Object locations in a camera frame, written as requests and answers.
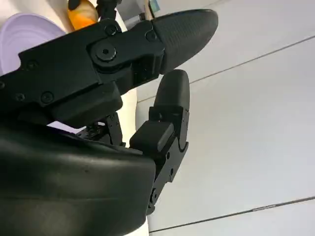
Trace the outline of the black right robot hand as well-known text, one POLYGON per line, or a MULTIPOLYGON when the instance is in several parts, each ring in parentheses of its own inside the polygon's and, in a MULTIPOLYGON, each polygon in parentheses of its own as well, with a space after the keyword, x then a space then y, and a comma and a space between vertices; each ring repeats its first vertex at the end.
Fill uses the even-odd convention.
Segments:
POLYGON ((122 31, 113 19, 21 52, 0 78, 0 233, 123 236, 155 210, 188 150, 179 66, 215 34, 210 9, 122 31))

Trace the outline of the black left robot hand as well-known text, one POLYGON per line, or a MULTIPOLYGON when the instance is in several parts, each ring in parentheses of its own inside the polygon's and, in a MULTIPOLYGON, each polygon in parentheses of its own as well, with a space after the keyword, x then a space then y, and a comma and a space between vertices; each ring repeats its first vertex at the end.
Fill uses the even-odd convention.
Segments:
POLYGON ((97 0, 94 6, 89 0, 69 0, 68 14, 77 13, 92 19, 116 18, 116 7, 122 0, 97 0))

